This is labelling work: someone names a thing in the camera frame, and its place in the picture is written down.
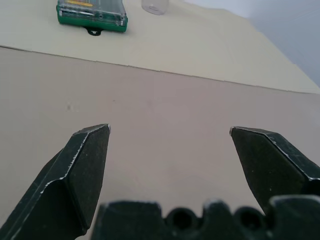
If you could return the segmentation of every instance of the cream paper sheet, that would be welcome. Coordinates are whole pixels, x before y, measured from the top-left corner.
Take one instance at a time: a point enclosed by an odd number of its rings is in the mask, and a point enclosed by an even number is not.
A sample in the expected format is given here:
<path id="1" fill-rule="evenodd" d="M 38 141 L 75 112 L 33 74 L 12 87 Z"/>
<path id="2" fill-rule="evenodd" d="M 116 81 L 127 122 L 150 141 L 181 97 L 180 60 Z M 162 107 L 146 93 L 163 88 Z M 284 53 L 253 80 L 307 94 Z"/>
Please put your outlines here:
<path id="1" fill-rule="evenodd" d="M 129 18 L 127 32 L 103 31 L 94 37 L 82 27 L 60 25 L 56 0 L 4 1 L 0 7 L 0 46 L 320 93 L 317 85 L 245 18 L 179 0 L 170 1 L 163 16 L 144 11 L 140 0 L 123 3 Z"/>
<path id="2" fill-rule="evenodd" d="M 164 217 L 201 216 L 208 199 L 259 209 L 231 126 L 278 132 L 320 166 L 319 94 L 3 48 L 0 73 L 0 226 L 70 136 L 101 123 L 111 134 L 99 204 L 158 201 Z"/>

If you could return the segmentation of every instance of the clear plastic container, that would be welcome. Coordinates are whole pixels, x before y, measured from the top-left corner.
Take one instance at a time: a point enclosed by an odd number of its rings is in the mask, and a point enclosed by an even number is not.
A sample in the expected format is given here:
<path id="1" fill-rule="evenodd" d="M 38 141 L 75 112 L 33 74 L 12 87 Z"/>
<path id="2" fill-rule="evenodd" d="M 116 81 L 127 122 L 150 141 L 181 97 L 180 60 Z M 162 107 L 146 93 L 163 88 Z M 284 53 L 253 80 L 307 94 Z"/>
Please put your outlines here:
<path id="1" fill-rule="evenodd" d="M 141 6 L 151 14 L 163 15 L 168 9 L 169 0 L 141 0 Z"/>
<path id="2" fill-rule="evenodd" d="M 57 10 L 59 20 L 76 20 L 75 25 L 85 20 L 123 27 L 128 20 L 122 0 L 58 0 Z"/>

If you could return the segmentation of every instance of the transparent plastic box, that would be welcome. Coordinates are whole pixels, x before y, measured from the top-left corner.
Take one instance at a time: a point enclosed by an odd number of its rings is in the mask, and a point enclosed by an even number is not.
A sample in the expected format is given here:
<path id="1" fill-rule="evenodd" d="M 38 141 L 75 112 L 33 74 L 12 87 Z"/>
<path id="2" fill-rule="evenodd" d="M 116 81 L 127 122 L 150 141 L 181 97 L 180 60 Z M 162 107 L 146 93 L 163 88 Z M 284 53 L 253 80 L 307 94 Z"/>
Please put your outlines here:
<path id="1" fill-rule="evenodd" d="M 93 30 L 127 30 L 128 18 L 122 0 L 58 0 L 56 10 L 61 24 Z"/>

